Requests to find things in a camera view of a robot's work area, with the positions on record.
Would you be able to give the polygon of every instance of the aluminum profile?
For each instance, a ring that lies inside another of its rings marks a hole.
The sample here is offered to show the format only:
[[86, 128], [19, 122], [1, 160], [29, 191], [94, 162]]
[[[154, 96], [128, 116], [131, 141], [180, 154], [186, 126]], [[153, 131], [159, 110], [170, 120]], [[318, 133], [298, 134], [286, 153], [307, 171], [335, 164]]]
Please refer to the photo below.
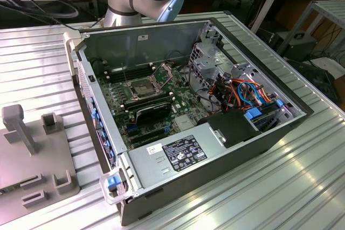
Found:
[[[315, 113], [263, 155], [121, 227], [116, 206], [98, 184], [102, 174], [70, 78], [63, 26], [0, 31], [0, 106], [20, 103], [25, 120], [55, 112], [64, 119], [81, 191], [12, 221], [3, 229], [273, 229], [345, 228], [345, 114], [277, 56], [234, 16], [217, 18]], [[237, 50], [224, 48], [235, 60]]]

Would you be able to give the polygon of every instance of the warning label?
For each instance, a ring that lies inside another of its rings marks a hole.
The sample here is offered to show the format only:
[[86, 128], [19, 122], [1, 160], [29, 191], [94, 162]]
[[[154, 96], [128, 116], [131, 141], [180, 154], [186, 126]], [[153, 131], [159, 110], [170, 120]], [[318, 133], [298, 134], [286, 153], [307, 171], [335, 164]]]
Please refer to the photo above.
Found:
[[176, 172], [207, 158], [193, 135], [163, 146], [163, 151]]

